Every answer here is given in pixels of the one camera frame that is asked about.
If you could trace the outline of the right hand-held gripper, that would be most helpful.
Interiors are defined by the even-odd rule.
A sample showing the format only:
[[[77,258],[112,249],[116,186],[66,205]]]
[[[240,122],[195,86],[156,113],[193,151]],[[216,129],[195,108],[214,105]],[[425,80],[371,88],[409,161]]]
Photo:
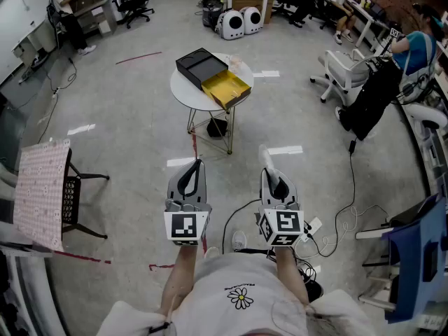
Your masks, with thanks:
[[[269,246],[293,246],[304,234],[304,212],[297,189],[277,169],[264,168],[260,175],[258,227]]]

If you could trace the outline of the white power strip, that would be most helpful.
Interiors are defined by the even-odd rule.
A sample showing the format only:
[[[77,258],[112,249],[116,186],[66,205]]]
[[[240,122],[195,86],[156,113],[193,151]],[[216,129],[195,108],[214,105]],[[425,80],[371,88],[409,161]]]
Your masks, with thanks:
[[[306,243],[321,227],[322,222],[318,217],[314,217],[310,222],[305,222],[304,234],[300,237],[300,240]]]

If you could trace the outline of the person's white flower shirt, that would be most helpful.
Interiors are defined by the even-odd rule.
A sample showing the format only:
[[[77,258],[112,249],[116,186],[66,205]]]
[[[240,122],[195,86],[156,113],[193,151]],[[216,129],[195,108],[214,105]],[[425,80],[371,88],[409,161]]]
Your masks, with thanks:
[[[151,326],[168,330],[148,335]],[[376,336],[369,318],[343,290],[303,305],[279,280],[277,261],[229,253],[195,264],[194,285],[164,316],[116,302],[97,336]]]

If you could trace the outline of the white round table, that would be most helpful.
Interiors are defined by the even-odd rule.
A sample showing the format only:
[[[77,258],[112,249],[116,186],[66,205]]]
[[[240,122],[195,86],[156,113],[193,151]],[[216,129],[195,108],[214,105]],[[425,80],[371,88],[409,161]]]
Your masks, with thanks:
[[[211,53],[226,63],[226,57],[228,55],[214,52]],[[245,63],[241,63],[240,72],[235,75],[249,85],[252,91],[254,85],[253,72]],[[229,155],[232,154],[236,106],[246,98],[232,107],[229,111],[226,111],[217,105],[217,103],[208,97],[202,90],[195,87],[177,70],[177,68],[171,75],[170,87],[172,94],[178,102],[190,109],[187,126],[187,132],[189,134],[200,138],[201,136],[197,133],[198,128],[203,125],[208,125],[211,118],[228,121],[227,134],[222,138],[223,143],[225,144],[223,150]]]

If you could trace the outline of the grey wooden shelf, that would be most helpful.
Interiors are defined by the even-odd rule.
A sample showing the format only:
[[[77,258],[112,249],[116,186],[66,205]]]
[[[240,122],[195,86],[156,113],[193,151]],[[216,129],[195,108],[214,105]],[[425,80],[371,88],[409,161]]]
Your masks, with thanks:
[[[70,3],[84,35],[112,35],[117,22],[113,14],[112,0],[74,0]]]

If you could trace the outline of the pink patterned cloth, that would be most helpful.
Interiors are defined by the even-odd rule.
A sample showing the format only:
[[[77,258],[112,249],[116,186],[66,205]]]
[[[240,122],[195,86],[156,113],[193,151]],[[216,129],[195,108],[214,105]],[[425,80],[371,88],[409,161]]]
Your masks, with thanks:
[[[13,224],[26,237],[63,251],[62,198],[69,139],[22,149],[15,187]]]

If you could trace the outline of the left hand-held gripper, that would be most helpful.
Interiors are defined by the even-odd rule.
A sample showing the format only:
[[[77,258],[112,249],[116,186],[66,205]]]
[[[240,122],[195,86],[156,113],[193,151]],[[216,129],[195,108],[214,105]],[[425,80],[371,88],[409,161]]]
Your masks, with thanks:
[[[169,180],[164,210],[167,239],[177,246],[201,244],[211,211],[205,165],[196,159],[182,166]]]

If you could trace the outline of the black box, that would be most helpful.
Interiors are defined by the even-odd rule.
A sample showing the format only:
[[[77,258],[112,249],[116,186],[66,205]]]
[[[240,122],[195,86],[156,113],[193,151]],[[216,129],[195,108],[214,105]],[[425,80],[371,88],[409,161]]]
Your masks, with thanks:
[[[204,48],[199,48],[176,60],[177,70],[196,88],[215,75],[228,69],[228,65]]]

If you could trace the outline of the black bag under table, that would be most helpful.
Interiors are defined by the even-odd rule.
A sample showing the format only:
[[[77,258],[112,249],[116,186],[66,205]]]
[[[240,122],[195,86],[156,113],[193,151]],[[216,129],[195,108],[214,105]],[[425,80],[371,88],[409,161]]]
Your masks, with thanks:
[[[206,131],[212,139],[222,139],[228,133],[228,121],[217,118],[211,118]]]

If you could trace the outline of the white metal rack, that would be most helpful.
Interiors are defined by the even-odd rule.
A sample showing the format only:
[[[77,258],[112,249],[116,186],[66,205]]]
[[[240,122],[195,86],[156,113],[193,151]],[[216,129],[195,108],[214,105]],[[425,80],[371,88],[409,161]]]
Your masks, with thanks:
[[[0,336],[70,336],[53,295],[47,249],[0,242]]]

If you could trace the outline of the clear glass cup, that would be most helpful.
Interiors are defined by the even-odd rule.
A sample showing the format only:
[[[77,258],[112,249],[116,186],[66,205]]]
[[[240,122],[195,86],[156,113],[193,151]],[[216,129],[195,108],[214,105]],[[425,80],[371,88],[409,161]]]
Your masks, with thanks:
[[[228,55],[226,57],[226,63],[228,65],[228,70],[233,74],[238,74],[240,72],[242,59],[239,55]]]

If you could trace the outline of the person's right forearm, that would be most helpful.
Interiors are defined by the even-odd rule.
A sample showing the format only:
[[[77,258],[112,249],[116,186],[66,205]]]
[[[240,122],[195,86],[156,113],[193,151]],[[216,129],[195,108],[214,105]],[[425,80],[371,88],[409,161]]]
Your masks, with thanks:
[[[293,252],[286,247],[274,247],[274,252],[279,280],[303,305],[308,305],[308,292],[297,268]]]

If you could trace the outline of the person's left forearm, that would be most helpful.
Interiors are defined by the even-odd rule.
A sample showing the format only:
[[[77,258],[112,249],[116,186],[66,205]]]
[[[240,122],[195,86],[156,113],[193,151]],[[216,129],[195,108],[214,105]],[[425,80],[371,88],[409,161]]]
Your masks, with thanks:
[[[162,292],[159,312],[170,315],[193,289],[197,246],[182,246]]]

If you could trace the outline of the white office chair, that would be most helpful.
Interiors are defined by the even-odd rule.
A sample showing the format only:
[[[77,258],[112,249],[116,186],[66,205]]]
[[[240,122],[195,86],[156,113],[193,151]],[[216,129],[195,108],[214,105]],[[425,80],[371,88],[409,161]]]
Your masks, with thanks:
[[[324,68],[324,76],[311,75],[309,80],[326,86],[320,96],[321,103],[337,94],[344,108],[350,105],[350,95],[359,92],[369,78],[370,68],[364,54],[357,48],[350,53],[326,50],[318,57],[318,62]]]

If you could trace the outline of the yellow tray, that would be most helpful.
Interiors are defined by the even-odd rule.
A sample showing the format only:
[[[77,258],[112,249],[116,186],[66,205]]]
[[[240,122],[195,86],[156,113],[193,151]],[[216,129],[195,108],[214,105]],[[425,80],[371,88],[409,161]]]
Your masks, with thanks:
[[[210,77],[201,84],[201,88],[208,97],[226,111],[251,93],[251,87],[228,70]]]

